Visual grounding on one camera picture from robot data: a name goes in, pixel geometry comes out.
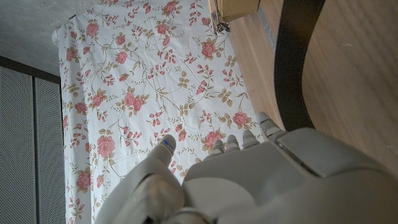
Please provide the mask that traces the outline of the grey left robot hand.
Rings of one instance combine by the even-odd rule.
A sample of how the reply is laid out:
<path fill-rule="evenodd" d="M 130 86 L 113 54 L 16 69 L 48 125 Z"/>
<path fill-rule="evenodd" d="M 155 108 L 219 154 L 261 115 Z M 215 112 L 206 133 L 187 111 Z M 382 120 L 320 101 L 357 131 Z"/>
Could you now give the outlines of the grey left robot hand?
<path fill-rule="evenodd" d="M 179 182 L 166 135 L 103 202 L 96 223 L 396 223 L 397 178 L 312 128 L 284 131 L 265 113 L 252 132 L 216 141 Z"/>

